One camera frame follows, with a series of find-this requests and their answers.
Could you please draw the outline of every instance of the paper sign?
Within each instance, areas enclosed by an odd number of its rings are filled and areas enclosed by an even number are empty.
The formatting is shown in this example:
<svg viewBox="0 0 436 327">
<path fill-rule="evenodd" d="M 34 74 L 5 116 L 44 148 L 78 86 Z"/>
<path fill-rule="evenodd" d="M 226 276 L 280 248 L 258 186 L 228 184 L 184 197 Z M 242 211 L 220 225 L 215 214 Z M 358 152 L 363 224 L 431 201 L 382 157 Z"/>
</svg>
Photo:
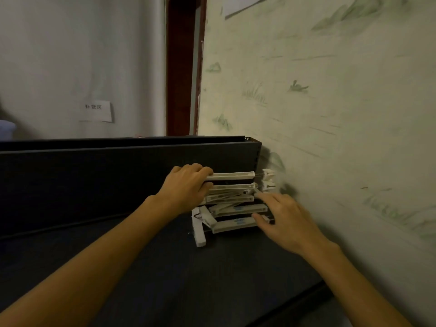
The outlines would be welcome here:
<svg viewBox="0 0 436 327">
<path fill-rule="evenodd" d="M 109 101 L 94 100 L 80 105 L 82 121 L 112 122 L 112 112 Z"/>
<path fill-rule="evenodd" d="M 249 6 L 258 3 L 261 0 L 225 0 L 222 6 L 222 15 L 227 17 L 241 11 Z"/>
</svg>

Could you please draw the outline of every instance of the forearm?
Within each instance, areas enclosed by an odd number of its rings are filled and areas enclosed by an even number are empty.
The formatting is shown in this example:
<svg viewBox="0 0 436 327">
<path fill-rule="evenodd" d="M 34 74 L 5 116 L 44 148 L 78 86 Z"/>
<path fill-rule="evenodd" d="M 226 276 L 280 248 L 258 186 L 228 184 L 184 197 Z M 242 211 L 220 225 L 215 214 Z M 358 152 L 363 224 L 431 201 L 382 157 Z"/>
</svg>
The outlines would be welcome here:
<svg viewBox="0 0 436 327">
<path fill-rule="evenodd" d="M 304 258 L 330 287 L 354 327 L 411 327 L 336 244 L 329 242 L 321 250 L 309 250 Z"/>
<path fill-rule="evenodd" d="M 142 248 L 174 217 L 155 197 L 0 314 L 0 325 L 85 326 Z"/>
</svg>

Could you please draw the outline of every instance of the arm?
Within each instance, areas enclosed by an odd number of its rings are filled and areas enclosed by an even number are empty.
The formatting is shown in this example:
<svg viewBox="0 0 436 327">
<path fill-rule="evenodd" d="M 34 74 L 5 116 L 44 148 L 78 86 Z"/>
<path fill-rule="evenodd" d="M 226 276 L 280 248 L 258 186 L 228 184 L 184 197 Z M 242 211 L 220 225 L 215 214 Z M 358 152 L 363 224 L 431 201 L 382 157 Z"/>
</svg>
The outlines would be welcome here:
<svg viewBox="0 0 436 327">
<path fill-rule="evenodd" d="M 322 276 L 354 327 L 411 327 L 411 324 L 359 273 L 319 230 L 308 211 L 289 195 L 260 193 L 275 225 L 253 217 L 265 234 L 282 248 L 299 254 Z"/>
<path fill-rule="evenodd" d="M 0 313 L 0 326 L 86 326 L 153 236 L 203 200 L 212 173 L 199 164 L 174 167 L 158 194 Z"/>
</svg>

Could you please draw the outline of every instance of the painted wall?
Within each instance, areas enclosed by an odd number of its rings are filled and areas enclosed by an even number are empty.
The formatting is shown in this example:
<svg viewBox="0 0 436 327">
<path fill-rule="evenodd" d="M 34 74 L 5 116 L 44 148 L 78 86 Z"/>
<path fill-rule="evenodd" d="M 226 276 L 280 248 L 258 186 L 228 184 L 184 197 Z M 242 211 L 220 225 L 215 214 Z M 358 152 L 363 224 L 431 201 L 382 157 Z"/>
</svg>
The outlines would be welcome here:
<svg viewBox="0 0 436 327">
<path fill-rule="evenodd" d="M 0 117 L 19 139 L 165 134 L 165 0 L 0 0 Z M 79 122 L 88 99 L 114 122 Z"/>
<path fill-rule="evenodd" d="M 263 142 L 329 236 L 436 326 L 436 0 L 208 0 L 200 135 Z"/>
</svg>

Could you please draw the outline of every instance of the stack of white clips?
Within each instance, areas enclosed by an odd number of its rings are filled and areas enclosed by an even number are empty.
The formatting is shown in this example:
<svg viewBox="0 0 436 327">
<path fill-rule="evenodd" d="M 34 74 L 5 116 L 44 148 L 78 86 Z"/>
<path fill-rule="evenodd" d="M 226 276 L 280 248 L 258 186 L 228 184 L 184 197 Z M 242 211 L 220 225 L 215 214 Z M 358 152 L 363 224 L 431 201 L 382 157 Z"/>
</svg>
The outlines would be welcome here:
<svg viewBox="0 0 436 327">
<path fill-rule="evenodd" d="M 197 247 L 206 245 L 203 225 L 210 228 L 213 234 L 255 226 L 256 222 L 253 217 L 238 218 L 238 215 L 267 212 L 268 208 L 265 204 L 256 204 L 254 202 L 254 195 L 255 193 L 268 192 L 275 189 L 273 181 L 274 171 L 270 169 L 263 169 L 261 174 L 255 174 L 254 172 L 214 173 L 207 177 L 207 181 L 250 179 L 254 181 L 254 178 L 257 176 L 261 177 L 261 185 L 259 185 L 261 190 L 258 189 L 256 182 L 215 185 L 200 206 L 192 210 L 193 236 Z"/>
</svg>

